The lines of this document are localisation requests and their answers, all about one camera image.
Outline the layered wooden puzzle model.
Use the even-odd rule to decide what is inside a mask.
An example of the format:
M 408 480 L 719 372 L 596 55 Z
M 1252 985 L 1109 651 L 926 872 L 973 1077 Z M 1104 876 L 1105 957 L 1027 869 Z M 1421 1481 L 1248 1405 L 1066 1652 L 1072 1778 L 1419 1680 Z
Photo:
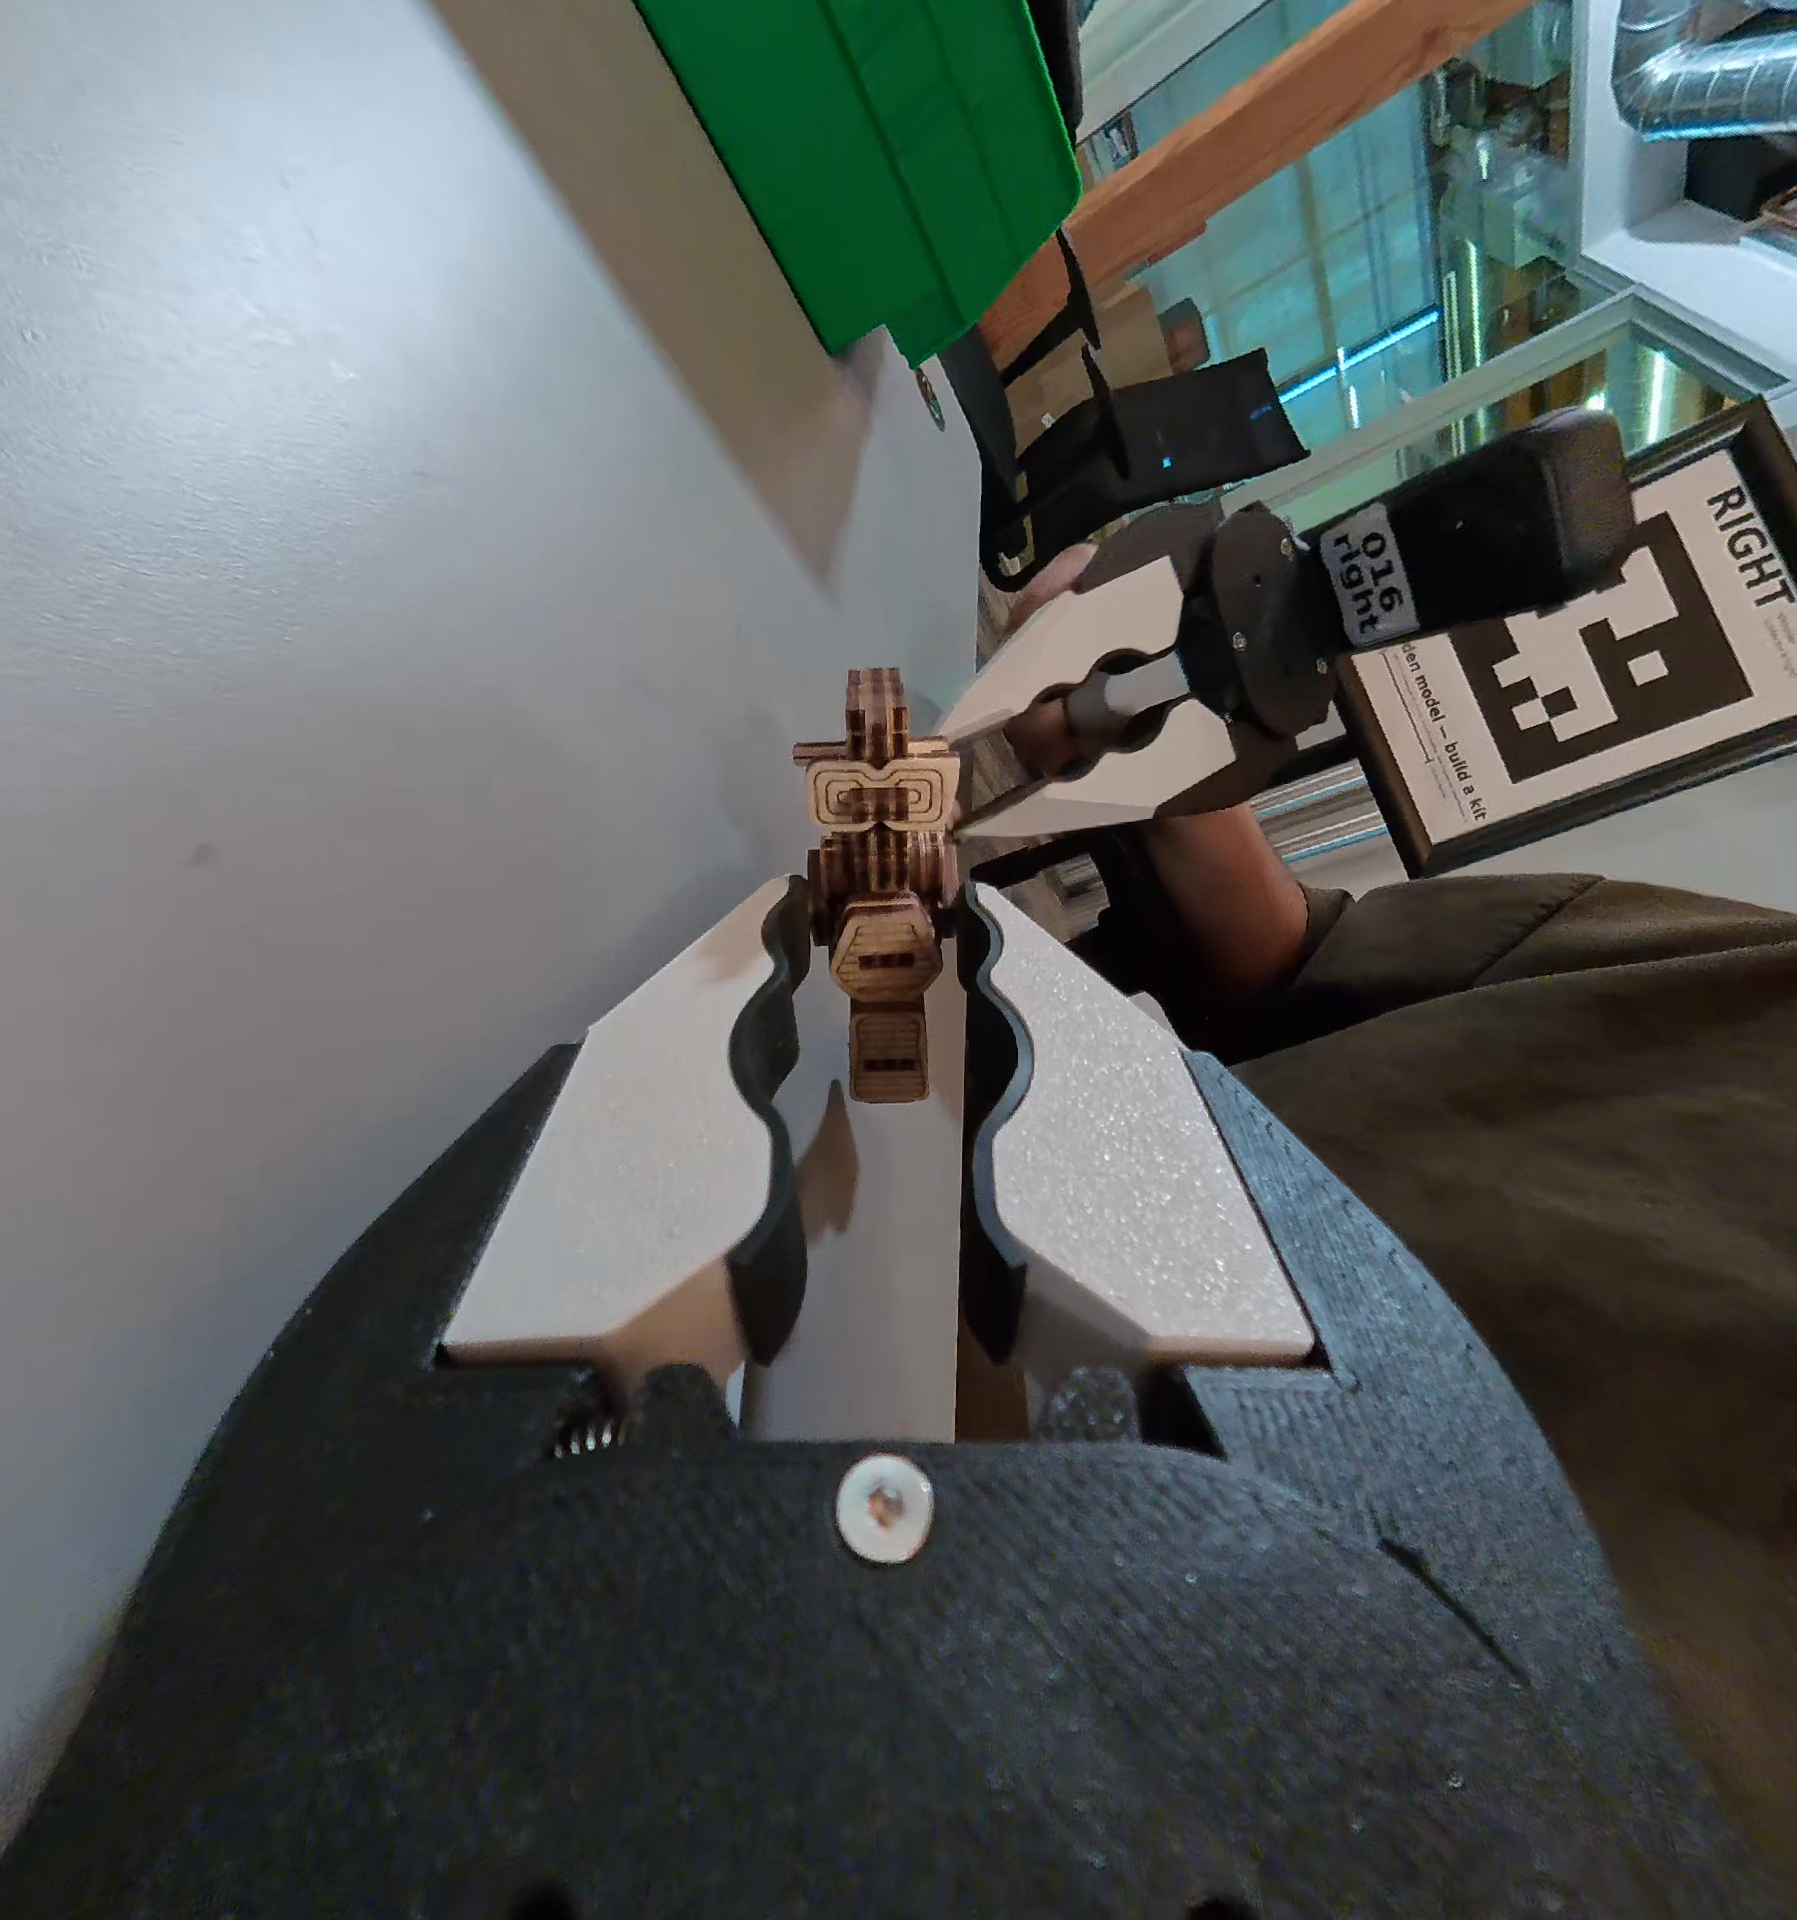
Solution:
M 792 757 L 816 832 L 814 940 L 847 1000 L 850 1093 L 885 1104 L 926 1099 L 926 992 L 960 891 L 960 757 L 944 737 L 913 734 L 896 667 L 850 671 L 841 740 L 805 741 Z

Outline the silver ventilation ducts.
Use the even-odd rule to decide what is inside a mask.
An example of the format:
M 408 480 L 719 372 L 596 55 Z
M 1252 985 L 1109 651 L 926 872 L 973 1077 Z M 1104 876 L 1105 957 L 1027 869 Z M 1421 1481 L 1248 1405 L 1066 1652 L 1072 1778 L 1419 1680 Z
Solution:
M 1611 87 L 1644 138 L 1797 132 L 1797 1 L 1749 3 L 1776 27 L 1703 35 L 1702 1 L 1623 1 Z

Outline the black office chair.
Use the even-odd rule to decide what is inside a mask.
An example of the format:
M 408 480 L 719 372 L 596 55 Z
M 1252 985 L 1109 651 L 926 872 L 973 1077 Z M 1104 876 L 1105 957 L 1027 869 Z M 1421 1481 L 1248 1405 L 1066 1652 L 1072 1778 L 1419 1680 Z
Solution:
M 1066 545 L 1187 497 L 1216 492 L 1304 454 L 1270 379 L 1265 351 L 1116 389 L 1102 360 L 1094 295 L 1066 228 L 1056 233 L 1069 295 L 1004 370 L 977 328 L 940 352 L 980 461 L 978 563 L 1019 589 Z M 1009 385 L 1066 341 L 1081 343 L 1089 392 L 1027 446 Z

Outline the wooden railing beam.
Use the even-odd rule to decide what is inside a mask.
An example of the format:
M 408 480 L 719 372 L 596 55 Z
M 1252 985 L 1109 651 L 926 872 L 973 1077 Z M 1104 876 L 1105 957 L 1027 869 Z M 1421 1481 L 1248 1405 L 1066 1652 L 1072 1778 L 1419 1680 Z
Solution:
M 1089 186 L 1070 240 L 1096 292 L 1154 265 L 1344 127 L 1498 31 L 1523 1 L 1355 1 Z

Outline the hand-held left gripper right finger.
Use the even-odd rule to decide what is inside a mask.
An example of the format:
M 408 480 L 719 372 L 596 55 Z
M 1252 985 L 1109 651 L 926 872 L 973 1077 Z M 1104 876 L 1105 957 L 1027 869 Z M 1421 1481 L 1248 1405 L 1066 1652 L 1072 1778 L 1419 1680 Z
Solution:
M 1308 1360 L 1316 1330 L 1190 1054 L 998 886 L 967 902 L 969 1010 L 1009 1051 L 970 1164 L 1004 1267 L 986 1333 L 1028 1374 Z

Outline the grey desk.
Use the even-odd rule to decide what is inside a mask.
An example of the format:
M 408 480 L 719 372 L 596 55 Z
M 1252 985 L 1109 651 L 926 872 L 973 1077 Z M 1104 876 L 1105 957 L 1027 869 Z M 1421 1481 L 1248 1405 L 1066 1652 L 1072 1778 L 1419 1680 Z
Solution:
M 0 1801 L 362 1228 L 760 876 L 974 454 L 633 10 L 0 3 Z

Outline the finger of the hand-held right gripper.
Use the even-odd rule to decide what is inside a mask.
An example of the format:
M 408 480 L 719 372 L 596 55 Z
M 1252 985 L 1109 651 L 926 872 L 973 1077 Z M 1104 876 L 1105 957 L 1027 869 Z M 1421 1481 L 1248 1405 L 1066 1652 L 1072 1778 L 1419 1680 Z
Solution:
M 1158 818 L 1239 760 L 1229 719 L 1195 698 L 1164 709 L 1143 745 L 1107 748 L 1085 772 L 1007 792 L 953 830 L 958 842 L 1022 842 Z
M 1172 558 L 1154 558 L 1097 588 L 1058 594 L 988 659 L 940 720 L 962 743 L 1002 730 L 1042 698 L 1070 692 L 1119 659 L 1175 649 L 1184 588 Z

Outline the person's trousers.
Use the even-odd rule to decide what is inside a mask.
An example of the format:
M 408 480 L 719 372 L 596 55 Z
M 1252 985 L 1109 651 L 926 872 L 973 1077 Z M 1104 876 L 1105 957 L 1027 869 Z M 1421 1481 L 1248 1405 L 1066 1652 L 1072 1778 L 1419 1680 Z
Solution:
M 1587 875 L 1298 896 L 1235 1068 L 1500 1358 L 1797 1914 L 1797 914 Z

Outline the framed marker sign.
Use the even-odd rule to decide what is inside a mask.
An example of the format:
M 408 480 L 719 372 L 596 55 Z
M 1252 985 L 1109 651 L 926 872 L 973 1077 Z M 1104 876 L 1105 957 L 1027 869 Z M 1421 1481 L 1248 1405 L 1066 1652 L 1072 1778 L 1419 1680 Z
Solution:
M 1355 654 L 1339 707 L 1411 876 L 1797 751 L 1797 454 L 1764 396 L 1631 461 L 1617 571 Z

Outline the green plastic bin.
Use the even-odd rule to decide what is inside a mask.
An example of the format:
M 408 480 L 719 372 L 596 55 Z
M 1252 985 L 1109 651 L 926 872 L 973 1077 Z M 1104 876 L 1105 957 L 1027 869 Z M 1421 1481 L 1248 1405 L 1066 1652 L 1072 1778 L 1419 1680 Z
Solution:
M 958 343 L 1081 196 L 1072 1 L 643 1 L 827 351 Z

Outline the person's right hand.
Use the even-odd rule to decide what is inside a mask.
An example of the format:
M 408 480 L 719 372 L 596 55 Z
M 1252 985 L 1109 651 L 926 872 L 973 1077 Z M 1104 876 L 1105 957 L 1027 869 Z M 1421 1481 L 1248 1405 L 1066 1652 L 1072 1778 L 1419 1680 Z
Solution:
M 1309 951 L 1312 898 L 1246 803 L 1149 820 L 1143 846 L 1189 951 L 1184 1032 L 1232 1059 Z

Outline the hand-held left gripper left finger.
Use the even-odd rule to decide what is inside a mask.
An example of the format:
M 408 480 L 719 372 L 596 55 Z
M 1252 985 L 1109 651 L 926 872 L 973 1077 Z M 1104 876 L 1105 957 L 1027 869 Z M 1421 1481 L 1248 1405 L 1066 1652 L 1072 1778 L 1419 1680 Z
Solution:
M 443 1331 L 448 1356 L 602 1375 L 779 1356 L 809 1250 L 776 1094 L 810 955 L 806 883 L 772 876 L 590 1027 Z

